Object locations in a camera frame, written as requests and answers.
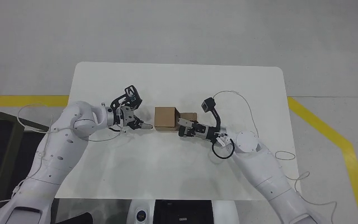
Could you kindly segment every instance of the gray floor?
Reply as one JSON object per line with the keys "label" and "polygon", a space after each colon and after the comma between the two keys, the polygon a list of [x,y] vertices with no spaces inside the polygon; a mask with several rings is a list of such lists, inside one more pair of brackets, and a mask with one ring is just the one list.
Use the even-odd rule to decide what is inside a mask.
{"label": "gray floor", "polygon": [[[2,0],[0,94],[67,95],[81,61],[277,66],[288,96],[299,96],[357,152],[357,21],[354,0]],[[60,111],[24,117],[48,124],[49,112]],[[357,223],[340,149],[293,113],[291,123],[299,171],[311,172],[303,195],[337,200],[335,223]],[[57,220],[90,211],[96,223],[122,223],[127,207],[120,200],[62,200]],[[277,223],[267,202],[237,207],[242,223]],[[326,217],[332,210],[314,208]]]}

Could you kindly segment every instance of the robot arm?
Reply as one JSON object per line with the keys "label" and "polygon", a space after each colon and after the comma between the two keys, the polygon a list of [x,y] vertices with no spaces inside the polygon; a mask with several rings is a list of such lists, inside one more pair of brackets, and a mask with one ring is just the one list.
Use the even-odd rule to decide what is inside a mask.
{"label": "robot arm", "polygon": [[135,87],[130,86],[125,92],[110,107],[77,101],[63,110],[40,142],[27,178],[0,209],[0,224],[50,223],[52,201],[95,131],[116,124],[132,129],[152,128],[134,115],[142,102]]}
{"label": "robot arm", "polygon": [[[214,106],[213,98],[206,99],[202,104],[204,112],[212,112]],[[216,121],[220,120],[217,113],[216,116],[214,116]],[[311,210],[289,185],[282,166],[254,133],[249,131],[242,131],[238,134],[221,132],[217,126],[212,127],[181,118],[178,123],[180,125],[179,136],[196,136],[210,141],[216,156],[218,155],[214,151],[214,145],[220,143],[225,147],[230,153],[225,158],[233,160],[250,184],[268,200],[281,223],[329,223]]]}

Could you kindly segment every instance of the small cardboard box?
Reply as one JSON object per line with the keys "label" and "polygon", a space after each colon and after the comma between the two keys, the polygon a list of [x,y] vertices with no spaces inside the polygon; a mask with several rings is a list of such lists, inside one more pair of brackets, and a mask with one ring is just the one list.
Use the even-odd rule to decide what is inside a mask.
{"label": "small cardboard box", "polygon": [[197,113],[180,113],[180,118],[190,121],[197,121]]}
{"label": "small cardboard box", "polygon": [[175,107],[156,107],[154,127],[160,132],[170,132],[179,129],[177,123],[180,113]]}

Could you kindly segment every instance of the tabletop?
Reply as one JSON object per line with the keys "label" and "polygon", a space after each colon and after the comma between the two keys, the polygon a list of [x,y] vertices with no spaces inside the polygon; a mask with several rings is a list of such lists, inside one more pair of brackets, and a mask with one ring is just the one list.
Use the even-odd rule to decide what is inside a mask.
{"label": "tabletop", "polygon": [[[201,103],[219,91],[237,91],[251,106],[260,140],[273,153],[295,153],[280,68],[82,62],[74,72],[69,102],[109,105],[130,85],[143,99],[135,114],[149,124],[154,124],[154,107],[175,106],[181,113],[196,112],[200,123],[215,125],[215,119],[203,112]],[[255,132],[243,99],[222,93],[215,102],[222,126],[236,132]],[[90,139],[115,134],[105,129]],[[279,163],[287,176],[298,176],[296,160]],[[90,142],[56,198],[264,199],[233,161],[213,156],[210,142],[155,129],[128,129],[113,140]]]}

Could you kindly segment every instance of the black cable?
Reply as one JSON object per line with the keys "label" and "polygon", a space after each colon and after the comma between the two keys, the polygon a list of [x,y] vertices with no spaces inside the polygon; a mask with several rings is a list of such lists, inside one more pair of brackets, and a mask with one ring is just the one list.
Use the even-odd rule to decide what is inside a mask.
{"label": "black cable", "polygon": [[108,128],[109,130],[113,130],[114,132],[121,132],[121,130],[116,130],[114,128]]}
{"label": "black cable", "polygon": [[231,141],[231,144],[233,145],[233,150],[231,151],[230,155],[228,155],[227,157],[219,156],[219,155],[215,152],[215,150],[214,150],[214,145],[215,145],[216,141],[213,142],[213,144],[211,145],[211,150],[213,151],[213,153],[214,153],[218,158],[220,158],[220,159],[222,159],[222,160],[226,160],[226,159],[230,158],[230,157],[234,154],[234,151],[235,151],[234,141],[233,141],[232,139],[230,139],[230,141]]}

